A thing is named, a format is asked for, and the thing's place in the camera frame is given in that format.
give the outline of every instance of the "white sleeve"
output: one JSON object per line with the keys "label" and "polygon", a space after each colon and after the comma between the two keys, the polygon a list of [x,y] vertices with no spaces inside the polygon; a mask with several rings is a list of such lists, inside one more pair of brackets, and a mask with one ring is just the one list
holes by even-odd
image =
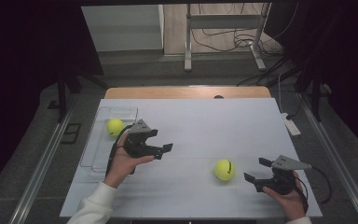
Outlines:
{"label": "white sleeve", "polygon": [[104,224],[112,216],[112,202],[115,199],[117,189],[100,182],[97,189],[83,199],[77,212],[69,219],[70,224]]}
{"label": "white sleeve", "polygon": [[292,220],[290,222],[286,222],[286,224],[312,224],[312,223],[310,222],[309,217],[301,217],[301,218]]}

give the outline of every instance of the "metal stand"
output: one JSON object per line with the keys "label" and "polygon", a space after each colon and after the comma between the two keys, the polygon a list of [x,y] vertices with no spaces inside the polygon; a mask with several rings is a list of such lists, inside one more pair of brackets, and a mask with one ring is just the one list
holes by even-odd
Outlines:
{"label": "metal stand", "polygon": [[270,3],[263,7],[261,15],[191,15],[190,4],[187,4],[186,14],[186,52],[185,71],[191,71],[191,29],[257,29],[255,40],[250,47],[255,62],[260,71],[265,71],[266,66],[260,57],[258,42],[263,33]]}

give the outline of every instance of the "white tabletop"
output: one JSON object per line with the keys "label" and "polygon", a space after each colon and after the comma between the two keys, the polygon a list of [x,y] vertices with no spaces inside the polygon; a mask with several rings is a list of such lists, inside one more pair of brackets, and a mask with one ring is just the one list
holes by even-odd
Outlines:
{"label": "white tabletop", "polygon": [[[270,168],[260,165],[258,158],[273,161],[284,155],[298,160],[275,99],[101,100],[100,108],[109,106],[137,107],[137,119],[158,130],[157,136],[146,141],[149,146],[173,143],[172,151],[161,161],[138,166],[120,185],[112,204],[113,217],[283,217],[280,206],[268,195],[256,192],[243,177],[244,172],[256,178],[272,177]],[[108,135],[100,139],[101,146],[103,141],[105,147],[113,143],[106,140]],[[93,154],[87,153],[90,148],[95,146],[86,146],[85,155]],[[236,166],[236,174],[228,182],[213,174],[214,164],[221,159],[230,159]],[[309,192],[308,216],[320,217],[309,181],[302,171],[298,173]],[[102,180],[103,175],[79,165],[61,216],[72,216],[80,200]]]}

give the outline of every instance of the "wooden panel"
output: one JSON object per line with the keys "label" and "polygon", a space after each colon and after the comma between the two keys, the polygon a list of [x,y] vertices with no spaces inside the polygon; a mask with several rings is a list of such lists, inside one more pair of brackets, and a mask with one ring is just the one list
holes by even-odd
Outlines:
{"label": "wooden panel", "polygon": [[105,99],[191,99],[214,98],[269,98],[266,87],[136,87],[111,88],[106,91]]}

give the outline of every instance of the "wall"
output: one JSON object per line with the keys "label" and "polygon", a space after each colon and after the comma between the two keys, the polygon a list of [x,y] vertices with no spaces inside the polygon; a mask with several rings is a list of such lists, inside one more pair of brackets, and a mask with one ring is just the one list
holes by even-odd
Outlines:
{"label": "wall", "polygon": [[97,51],[162,49],[161,7],[82,7]]}

